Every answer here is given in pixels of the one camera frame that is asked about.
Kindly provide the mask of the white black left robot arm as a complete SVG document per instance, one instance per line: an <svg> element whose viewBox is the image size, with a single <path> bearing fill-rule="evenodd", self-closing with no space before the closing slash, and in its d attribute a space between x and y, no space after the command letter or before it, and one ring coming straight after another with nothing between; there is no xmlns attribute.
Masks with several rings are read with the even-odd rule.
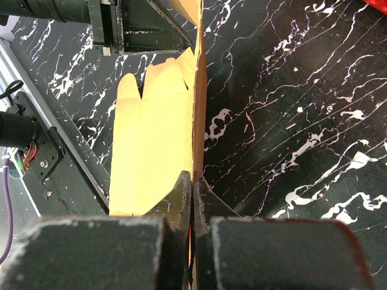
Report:
<svg viewBox="0 0 387 290"><path fill-rule="evenodd" d="M10 16L89 24L93 46L112 54L182 53L189 36L160 1L1 1L1 25Z"/></svg>

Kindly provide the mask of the brown cardboard box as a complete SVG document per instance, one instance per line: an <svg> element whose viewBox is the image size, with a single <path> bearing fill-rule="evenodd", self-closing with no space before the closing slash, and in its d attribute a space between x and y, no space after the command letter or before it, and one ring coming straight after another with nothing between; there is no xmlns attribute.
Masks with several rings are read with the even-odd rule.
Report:
<svg viewBox="0 0 387 290"><path fill-rule="evenodd" d="M194 24L196 44L150 65L144 87L125 75L117 90L109 214L113 289L187 289L192 177L203 168L207 74L203 2L172 1Z"/></svg>

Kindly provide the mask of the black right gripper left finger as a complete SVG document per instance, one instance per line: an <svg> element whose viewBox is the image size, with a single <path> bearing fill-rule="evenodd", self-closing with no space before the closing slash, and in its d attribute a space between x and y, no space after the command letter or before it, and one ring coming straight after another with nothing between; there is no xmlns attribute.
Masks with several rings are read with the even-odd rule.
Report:
<svg viewBox="0 0 387 290"><path fill-rule="evenodd" d="M187 289L191 180L143 216L43 217L23 231L2 289Z"/></svg>

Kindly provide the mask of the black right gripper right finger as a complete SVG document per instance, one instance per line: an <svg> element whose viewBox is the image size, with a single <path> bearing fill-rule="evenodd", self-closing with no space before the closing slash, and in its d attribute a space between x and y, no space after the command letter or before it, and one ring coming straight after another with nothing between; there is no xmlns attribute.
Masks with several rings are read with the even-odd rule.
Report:
<svg viewBox="0 0 387 290"><path fill-rule="evenodd" d="M374 289L361 246L341 222L242 217L193 178L198 289Z"/></svg>

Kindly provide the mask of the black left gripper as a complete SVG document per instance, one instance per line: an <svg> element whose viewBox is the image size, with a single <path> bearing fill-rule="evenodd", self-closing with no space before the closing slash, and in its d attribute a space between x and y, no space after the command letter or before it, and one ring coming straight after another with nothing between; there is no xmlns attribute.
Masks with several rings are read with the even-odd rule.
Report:
<svg viewBox="0 0 387 290"><path fill-rule="evenodd" d="M102 55L180 53L192 41L161 1L88 1L93 47Z"/></svg>

